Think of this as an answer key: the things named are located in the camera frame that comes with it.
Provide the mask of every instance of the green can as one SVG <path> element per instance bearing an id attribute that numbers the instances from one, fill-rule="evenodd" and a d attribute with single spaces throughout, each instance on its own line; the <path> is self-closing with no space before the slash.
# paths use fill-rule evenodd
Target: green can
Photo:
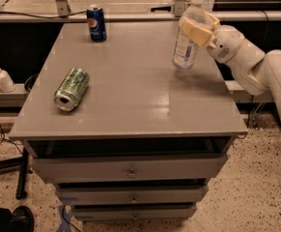
<path id="1" fill-rule="evenodd" d="M 55 104 L 64 111 L 72 111 L 79 105 L 90 76 L 80 68 L 72 68 L 61 86 L 54 93 Z"/>

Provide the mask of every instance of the dresser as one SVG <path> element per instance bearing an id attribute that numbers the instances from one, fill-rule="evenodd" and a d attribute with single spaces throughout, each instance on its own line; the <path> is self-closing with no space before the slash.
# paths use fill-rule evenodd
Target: dresser
<path id="1" fill-rule="evenodd" d="M 172 66 L 177 21 L 106 28 L 92 43 L 86 23 L 63 26 L 10 138 L 77 219 L 189 218 L 246 125 L 205 49 Z M 76 67 L 89 85 L 62 111 L 54 92 Z"/>

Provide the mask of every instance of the drawer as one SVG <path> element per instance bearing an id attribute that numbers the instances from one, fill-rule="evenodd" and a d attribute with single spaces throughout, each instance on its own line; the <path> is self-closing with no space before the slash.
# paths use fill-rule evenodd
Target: drawer
<path id="1" fill-rule="evenodd" d="M 190 218 L 196 212 L 194 205 L 74 208 L 72 214 L 79 220 L 138 220 L 151 218 Z"/>
<path id="2" fill-rule="evenodd" d="M 225 154 L 33 159 L 32 168 L 46 183 L 207 179 L 226 159 Z"/>
<path id="3" fill-rule="evenodd" d="M 207 186 L 61 188 L 56 195 L 68 205 L 187 203 L 201 201 Z"/>

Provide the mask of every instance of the speckled floor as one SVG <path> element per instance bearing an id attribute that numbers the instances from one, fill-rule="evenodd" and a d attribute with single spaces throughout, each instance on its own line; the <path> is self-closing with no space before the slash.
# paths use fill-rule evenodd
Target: speckled floor
<path id="1" fill-rule="evenodd" d="M 281 129 L 270 114 L 261 115 L 258 122 L 259 130 L 249 129 L 244 139 L 234 142 L 228 161 L 210 180 L 209 191 L 193 217 L 84 223 L 72 217 L 71 222 L 83 232 L 281 231 Z M 15 155 L 14 145 L 0 145 L 0 160 Z M 13 211 L 26 205 L 34 214 L 35 231 L 64 231 L 60 228 L 62 204 L 54 187 L 35 173 L 29 174 L 28 195 L 17 200 L 17 177 L 18 172 L 0 175 L 0 207 Z"/>

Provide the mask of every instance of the can logo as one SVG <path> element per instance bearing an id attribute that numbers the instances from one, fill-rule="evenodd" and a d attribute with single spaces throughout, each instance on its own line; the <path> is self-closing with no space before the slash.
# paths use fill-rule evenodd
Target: can logo
<path id="1" fill-rule="evenodd" d="M 89 27 L 91 31 L 97 31 L 98 21 L 96 21 L 94 18 L 89 18 Z"/>

